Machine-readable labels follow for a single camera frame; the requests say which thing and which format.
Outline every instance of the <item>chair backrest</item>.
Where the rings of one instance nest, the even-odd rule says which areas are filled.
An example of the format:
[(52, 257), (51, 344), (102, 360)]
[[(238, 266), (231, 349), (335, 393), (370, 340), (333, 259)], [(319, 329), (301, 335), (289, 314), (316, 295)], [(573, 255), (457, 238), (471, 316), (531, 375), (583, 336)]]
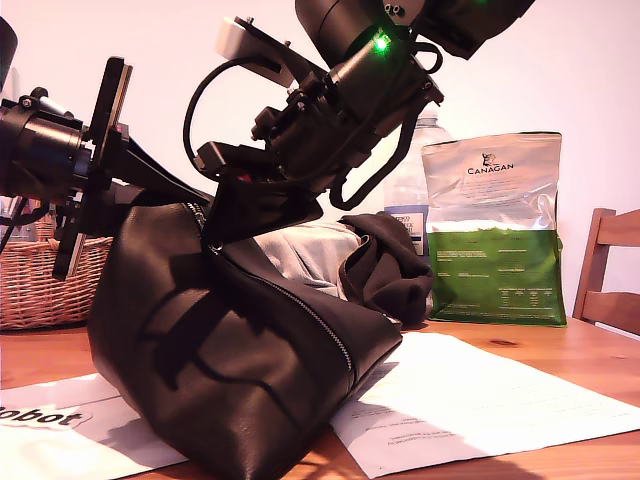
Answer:
[(602, 292), (610, 246), (640, 247), (640, 210), (621, 215), (606, 208), (593, 211), (573, 317), (640, 335), (640, 295)]

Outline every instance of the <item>green led light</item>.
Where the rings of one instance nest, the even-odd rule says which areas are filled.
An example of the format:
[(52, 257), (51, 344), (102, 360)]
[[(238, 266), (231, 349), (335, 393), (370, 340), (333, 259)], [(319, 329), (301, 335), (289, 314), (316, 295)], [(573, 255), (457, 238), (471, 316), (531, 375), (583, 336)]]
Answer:
[(389, 45), (391, 44), (391, 39), (385, 33), (378, 34), (377, 38), (374, 40), (374, 45), (378, 52), (384, 52)]
[(385, 50), (388, 45), (387, 41), (382, 37), (376, 40), (376, 48), (378, 50)]

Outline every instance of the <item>pet food bag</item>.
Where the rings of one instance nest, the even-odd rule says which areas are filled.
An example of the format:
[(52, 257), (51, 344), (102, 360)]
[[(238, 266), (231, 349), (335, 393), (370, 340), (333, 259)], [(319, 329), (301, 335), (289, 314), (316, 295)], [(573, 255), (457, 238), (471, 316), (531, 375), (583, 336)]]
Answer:
[(559, 133), (429, 145), (435, 320), (566, 325), (556, 232)]

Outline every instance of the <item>black leather bag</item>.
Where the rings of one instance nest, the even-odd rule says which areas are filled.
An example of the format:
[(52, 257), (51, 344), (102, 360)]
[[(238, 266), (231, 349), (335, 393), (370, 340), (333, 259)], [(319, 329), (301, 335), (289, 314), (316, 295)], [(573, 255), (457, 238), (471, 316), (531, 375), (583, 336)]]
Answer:
[(186, 457), (220, 478), (279, 478), (401, 335), (286, 280), (252, 239), (206, 245), (203, 222), (193, 205), (131, 210), (94, 297), (94, 363)]

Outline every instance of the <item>wicker basket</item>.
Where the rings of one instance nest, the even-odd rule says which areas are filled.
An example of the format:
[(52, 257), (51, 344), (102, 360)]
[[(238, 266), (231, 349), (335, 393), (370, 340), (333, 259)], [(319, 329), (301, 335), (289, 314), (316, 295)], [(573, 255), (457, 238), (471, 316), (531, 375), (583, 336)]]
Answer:
[(61, 325), (87, 319), (111, 238), (87, 239), (78, 273), (51, 276), (58, 242), (51, 219), (36, 224), (37, 242), (9, 242), (0, 255), (0, 329)]

